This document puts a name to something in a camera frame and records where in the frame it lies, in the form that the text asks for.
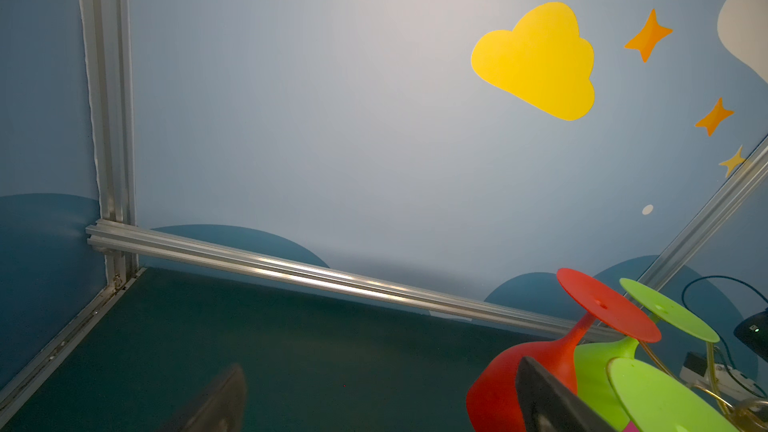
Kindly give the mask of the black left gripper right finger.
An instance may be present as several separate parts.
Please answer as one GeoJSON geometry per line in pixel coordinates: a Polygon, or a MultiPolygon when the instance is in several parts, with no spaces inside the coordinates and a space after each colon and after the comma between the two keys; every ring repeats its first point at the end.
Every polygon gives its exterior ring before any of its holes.
{"type": "Polygon", "coordinates": [[[525,431],[614,432],[534,358],[524,356],[515,380],[525,431]]]}

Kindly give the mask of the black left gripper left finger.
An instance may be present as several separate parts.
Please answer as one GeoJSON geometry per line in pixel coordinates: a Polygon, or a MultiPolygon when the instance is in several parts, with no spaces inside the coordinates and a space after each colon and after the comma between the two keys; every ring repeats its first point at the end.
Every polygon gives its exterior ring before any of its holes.
{"type": "Polygon", "coordinates": [[[231,364],[181,407],[158,431],[241,431],[247,383],[240,364],[231,364]]]}

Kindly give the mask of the pink wine glass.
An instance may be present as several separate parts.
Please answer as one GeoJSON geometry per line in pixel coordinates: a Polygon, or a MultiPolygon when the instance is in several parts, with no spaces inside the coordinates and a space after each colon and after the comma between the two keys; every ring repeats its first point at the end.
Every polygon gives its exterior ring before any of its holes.
{"type": "Polygon", "coordinates": [[[633,422],[629,422],[627,426],[622,430],[622,432],[639,432],[639,429],[633,422]]]}

